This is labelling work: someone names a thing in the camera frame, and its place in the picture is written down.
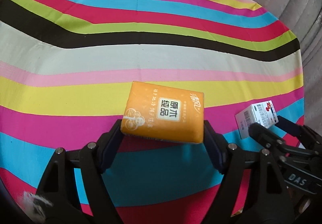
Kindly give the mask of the white blue medicine box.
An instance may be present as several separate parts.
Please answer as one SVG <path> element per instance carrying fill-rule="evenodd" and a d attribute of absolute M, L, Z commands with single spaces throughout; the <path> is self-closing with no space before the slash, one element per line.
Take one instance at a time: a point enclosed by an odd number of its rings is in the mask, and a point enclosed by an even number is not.
<path fill-rule="evenodd" d="M 254 103 L 235 115 L 241 139 L 249 137 L 249 127 L 258 123 L 265 128 L 278 123 L 275 107 L 271 100 Z"/>

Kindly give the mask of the rainbow striped cloth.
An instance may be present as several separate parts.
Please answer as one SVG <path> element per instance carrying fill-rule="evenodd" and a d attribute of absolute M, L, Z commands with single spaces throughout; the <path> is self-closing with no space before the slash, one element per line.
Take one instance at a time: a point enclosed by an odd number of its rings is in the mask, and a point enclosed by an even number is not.
<path fill-rule="evenodd" d="M 1 0 L 1 184 L 15 223 L 46 223 L 51 203 L 36 192 L 52 154 L 96 142 L 122 121 L 133 82 L 202 92 L 204 121 L 250 152 L 267 148 L 240 137 L 235 115 L 249 105 L 271 100 L 277 116 L 303 120 L 301 55 L 265 62 L 85 30 L 44 0 Z M 122 223 L 202 223 L 223 179 L 203 142 L 125 134 L 102 177 Z"/>

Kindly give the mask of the orange tissue pack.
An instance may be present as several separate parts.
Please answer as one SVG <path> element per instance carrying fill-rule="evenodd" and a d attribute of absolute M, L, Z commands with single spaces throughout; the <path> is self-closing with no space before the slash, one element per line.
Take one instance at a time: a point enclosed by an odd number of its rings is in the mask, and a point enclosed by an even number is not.
<path fill-rule="evenodd" d="M 125 135 L 199 144 L 204 139 L 204 94 L 133 82 L 121 122 Z"/>

